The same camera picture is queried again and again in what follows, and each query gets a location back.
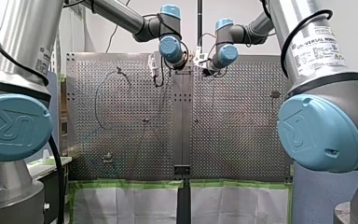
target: white cloth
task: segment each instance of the white cloth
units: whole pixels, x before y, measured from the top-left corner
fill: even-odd
[[[192,224],[287,224],[288,189],[191,189]]]
[[[79,189],[75,224],[176,224],[178,189]]]

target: perforated metal panel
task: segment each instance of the perforated metal panel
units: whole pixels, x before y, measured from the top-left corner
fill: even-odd
[[[241,56],[222,78],[194,76],[193,178],[287,180],[277,132],[286,82],[274,56]]]
[[[146,54],[77,53],[68,61],[68,145],[78,154],[71,178],[172,179],[168,69],[156,88]]]

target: light blue joint cap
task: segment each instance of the light blue joint cap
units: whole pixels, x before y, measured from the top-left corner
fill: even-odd
[[[234,45],[226,44],[217,54],[217,59],[223,66],[229,66],[238,58],[238,49]]]
[[[169,63],[179,63],[182,60],[180,41],[172,35],[164,36],[159,42],[159,53]]]
[[[161,13],[176,17],[180,20],[180,8],[176,5],[167,4],[161,7]]]
[[[227,25],[232,25],[234,24],[234,20],[232,20],[231,18],[223,18],[220,19],[217,23],[216,23],[216,31],[222,29],[223,27],[227,26]]]
[[[358,130],[338,106],[300,94],[283,104],[279,120],[283,147],[300,165],[334,173],[358,168]]]
[[[0,95],[0,161],[19,161],[34,155],[52,131],[48,109],[35,98]]]

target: black rod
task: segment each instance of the black rod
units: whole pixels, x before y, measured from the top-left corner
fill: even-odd
[[[199,0],[199,6],[198,6],[198,36],[197,36],[197,42],[200,42],[200,45],[202,46],[202,0]]]

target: wire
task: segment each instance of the wire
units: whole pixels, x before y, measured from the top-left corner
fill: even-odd
[[[162,64],[162,61],[163,61],[163,58],[161,56],[161,83],[157,84],[157,76],[153,76],[153,82],[154,82],[156,88],[164,86],[164,81],[165,81],[164,80],[164,78],[165,78],[164,77],[164,64]]]
[[[43,82],[45,83],[45,86],[48,85],[48,79],[46,78],[45,75],[41,74],[40,72],[35,71],[34,69],[27,67],[25,65],[23,65],[22,63],[17,62],[14,58],[12,58],[2,47],[2,44],[0,42],[0,53],[7,58],[9,61],[11,61],[12,63],[16,64],[18,67],[22,68],[23,70],[25,70],[26,72],[29,72],[31,74],[36,75],[37,77],[40,77]]]
[[[293,41],[293,39],[296,37],[296,35],[298,34],[298,32],[300,32],[303,29],[303,26],[311,21],[312,19],[323,15],[323,14],[327,14],[327,19],[330,20],[333,17],[333,11],[329,10],[329,9],[324,9],[324,10],[320,10],[317,11],[315,13],[313,13],[312,15],[308,16],[307,18],[305,18],[304,20],[302,20],[301,22],[298,23],[298,25],[296,26],[296,28],[289,34],[289,36],[287,36],[286,40],[284,41],[283,47],[282,47],[282,54],[281,54],[281,68],[283,70],[283,73],[286,77],[288,77],[287,75],[287,69],[286,69],[286,65],[285,65],[285,60],[286,60],[286,55],[287,55],[287,51],[290,48],[290,45]]]
[[[213,77],[217,77],[217,78],[220,78],[220,77],[225,77],[225,76],[226,76],[226,74],[227,74],[227,71],[228,71],[228,66],[226,66],[226,71],[225,71],[225,73],[224,73],[223,75],[218,76],[218,75],[220,75],[220,71],[219,71],[219,73],[217,73],[217,74],[213,75]]]
[[[127,3],[126,3],[126,6],[129,5],[131,0],[128,0]],[[110,38],[109,38],[109,44],[107,45],[107,48],[106,48],[106,53],[109,52],[110,50],[110,47],[112,46],[112,40],[113,40],[113,36],[115,36],[116,32],[117,32],[117,28],[118,28],[118,25],[116,24],[116,27],[115,27],[115,30],[113,31],[113,33],[110,35]]]
[[[199,46],[201,45],[201,40],[202,40],[202,38],[205,37],[206,35],[209,35],[209,36],[211,36],[211,37],[213,37],[213,38],[216,38],[216,36],[213,35],[213,34],[211,34],[211,33],[204,33],[204,34],[200,37],[200,39],[199,39]]]
[[[97,87],[97,91],[95,92],[95,97],[94,97],[94,115],[95,115],[95,119],[97,120],[99,126],[104,129],[104,130],[111,130],[112,128],[109,127],[105,127],[103,126],[103,124],[100,121],[100,118],[98,117],[98,108],[97,108],[97,101],[98,101],[98,94],[100,92],[101,86],[111,77],[112,74],[114,74],[115,72],[110,72],[108,74],[106,74],[105,79],[100,83],[100,85],[98,85]],[[124,74],[123,72],[121,72],[121,68],[117,68],[116,74],[118,75],[122,75],[124,78],[126,78],[127,82],[129,83],[129,91],[131,91],[132,85],[130,80],[128,79],[128,76],[126,74]]]
[[[171,34],[161,35],[161,25],[160,25],[159,26],[159,32],[158,32],[158,38],[159,39],[161,39],[165,35],[177,35],[177,36],[179,36],[179,39],[182,40],[182,36],[177,31],[175,31],[171,26],[169,26],[167,23],[165,23],[165,21],[162,19],[161,15],[159,13],[157,13],[157,18],[158,18],[158,20],[159,20],[159,22],[161,24],[163,24],[165,27],[167,27],[169,30],[172,31]]]
[[[271,14],[269,14],[269,10],[267,9],[266,0],[261,0],[261,3],[263,4],[264,13],[266,13],[266,16],[272,21]]]
[[[54,142],[54,138],[51,135],[48,143],[50,144],[51,151],[54,156],[54,160],[57,167],[57,176],[58,176],[58,217],[57,217],[57,224],[63,224],[64,222],[64,207],[65,207],[65,176],[63,173],[61,158],[60,158],[60,151],[57,148],[56,143]]]
[[[74,7],[74,6],[79,5],[80,3],[84,2],[84,1],[86,1],[86,0],[80,0],[80,1],[75,2],[75,3],[73,3],[73,4],[65,5],[65,6],[63,6],[63,8],[66,8],[66,7]]]

